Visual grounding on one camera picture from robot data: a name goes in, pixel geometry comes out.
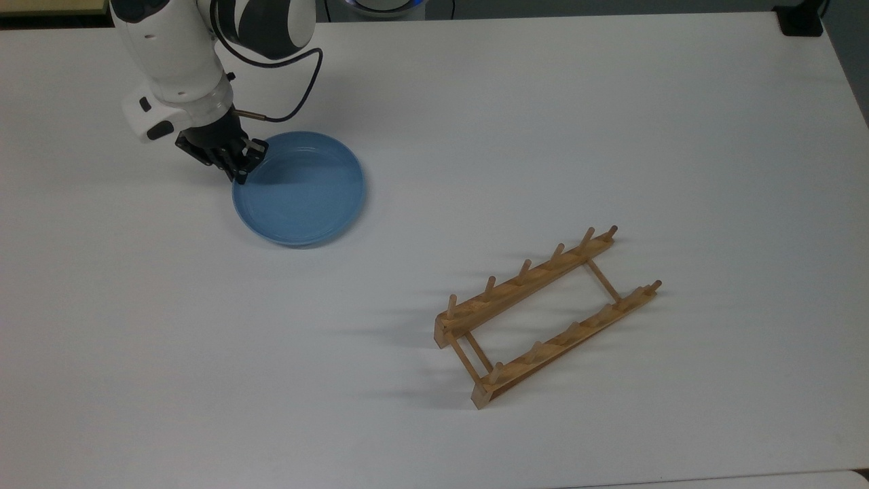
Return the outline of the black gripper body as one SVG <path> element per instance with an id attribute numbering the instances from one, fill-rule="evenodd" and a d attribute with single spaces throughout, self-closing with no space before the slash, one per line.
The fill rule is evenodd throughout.
<path id="1" fill-rule="evenodd" d="M 230 111 L 211 124 L 180 131 L 176 146 L 204 165 L 222 171 L 249 171 L 247 140 L 240 118 Z"/>

